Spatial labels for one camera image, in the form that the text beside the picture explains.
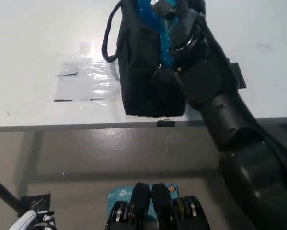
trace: zipper pull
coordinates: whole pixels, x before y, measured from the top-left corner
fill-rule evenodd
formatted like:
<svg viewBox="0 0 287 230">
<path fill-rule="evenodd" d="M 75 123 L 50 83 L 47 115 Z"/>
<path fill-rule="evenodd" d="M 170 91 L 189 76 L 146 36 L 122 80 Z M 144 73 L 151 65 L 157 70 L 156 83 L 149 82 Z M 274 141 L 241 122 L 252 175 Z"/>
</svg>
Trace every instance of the zipper pull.
<svg viewBox="0 0 287 230">
<path fill-rule="evenodd" d="M 152 78 L 157 79 L 157 75 L 161 72 L 161 64 L 158 65 Z"/>
</svg>

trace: robotic hand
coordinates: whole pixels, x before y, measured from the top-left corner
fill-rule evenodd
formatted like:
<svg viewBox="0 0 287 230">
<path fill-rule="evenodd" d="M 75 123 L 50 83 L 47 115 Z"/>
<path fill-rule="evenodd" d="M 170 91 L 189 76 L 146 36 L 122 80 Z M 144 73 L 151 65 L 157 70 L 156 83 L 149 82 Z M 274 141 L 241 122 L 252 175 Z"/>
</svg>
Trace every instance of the robotic hand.
<svg viewBox="0 0 287 230">
<path fill-rule="evenodd" d="M 210 230 L 195 196 L 171 200 L 164 184 L 154 184 L 150 191 L 144 183 L 136 184 L 129 203 L 115 202 L 105 230 L 143 230 L 151 199 L 160 230 Z"/>
<path fill-rule="evenodd" d="M 27 211 L 9 230 L 57 230 L 53 214 L 51 211 Z"/>
<path fill-rule="evenodd" d="M 287 149 L 259 125 L 239 96 L 239 82 L 205 21 L 205 5 L 196 12 L 188 6 L 198 1 L 153 5 L 160 16 L 179 18 L 170 34 L 176 72 L 189 104 L 222 151 L 220 169 L 237 204 L 259 230 L 287 230 Z"/>
</svg>

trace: bag handle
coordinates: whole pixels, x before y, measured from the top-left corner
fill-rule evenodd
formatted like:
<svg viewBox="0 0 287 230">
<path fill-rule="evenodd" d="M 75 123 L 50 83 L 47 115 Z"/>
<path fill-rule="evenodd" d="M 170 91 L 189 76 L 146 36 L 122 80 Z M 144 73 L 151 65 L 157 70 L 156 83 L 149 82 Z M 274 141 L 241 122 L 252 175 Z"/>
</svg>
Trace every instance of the bag handle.
<svg viewBox="0 0 287 230">
<path fill-rule="evenodd" d="M 102 56 L 108 63 L 112 63 L 115 60 L 117 60 L 117 58 L 119 57 L 120 49 L 121 49 L 121 47 L 122 47 L 122 45 L 126 39 L 126 36 L 127 36 L 127 31 L 125 31 L 122 34 L 121 40 L 118 39 L 119 42 L 117 43 L 117 48 L 116 48 L 115 54 L 108 56 L 108 37 L 109 37 L 110 29 L 111 29 L 111 22 L 112 22 L 112 19 L 113 19 L 115 13 L 117 12 L 117 10 L 120 7 L 122 7 L 122 0 L 118 2 L 118 4 L 114 7 L 113 11 L 110 13 L 109 18 L 108 18 L 107 28 L 105 30 L 104 40 L 103 40 L 103 44 L 102 44 Z"/>
</svg>

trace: black handbag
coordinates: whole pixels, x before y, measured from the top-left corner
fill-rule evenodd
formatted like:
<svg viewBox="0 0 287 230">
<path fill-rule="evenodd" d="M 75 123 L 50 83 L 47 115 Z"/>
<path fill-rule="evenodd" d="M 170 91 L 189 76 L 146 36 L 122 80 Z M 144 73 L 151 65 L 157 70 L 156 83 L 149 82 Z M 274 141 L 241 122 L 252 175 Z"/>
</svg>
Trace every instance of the black handbag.
<svg viewBox="0 0 287 230">
<path fill-rule="evenodd" d="M 116 53 L 108 56 L 111 21 L 121 8 L 122 21 Z M 107 62 L 118 59 L 121 93 L 127 115 L 143 117 L 182 116 L 186 96 L 177 74 L 159 63 L 160 35 L 137 16 L 136 0 L 121 0 L 108 19 L 102 45 Z"/>
</svg>

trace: black robotic arm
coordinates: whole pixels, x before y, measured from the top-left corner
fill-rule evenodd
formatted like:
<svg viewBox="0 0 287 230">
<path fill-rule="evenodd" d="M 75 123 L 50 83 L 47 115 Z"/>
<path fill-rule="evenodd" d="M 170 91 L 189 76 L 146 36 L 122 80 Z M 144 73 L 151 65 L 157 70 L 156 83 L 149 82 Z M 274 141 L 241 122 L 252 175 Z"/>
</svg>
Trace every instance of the black robotic arm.
<svg viewBox="0 0 287 230">
<path fill-rule="evenodd" d="M 227 188 L 260 230 L 287 230 L 287 149 L 252 116 L 228 59 L 205 21 L 177 0 L 171 31 L 175 68 L 219 151 Z"/>
</svg>

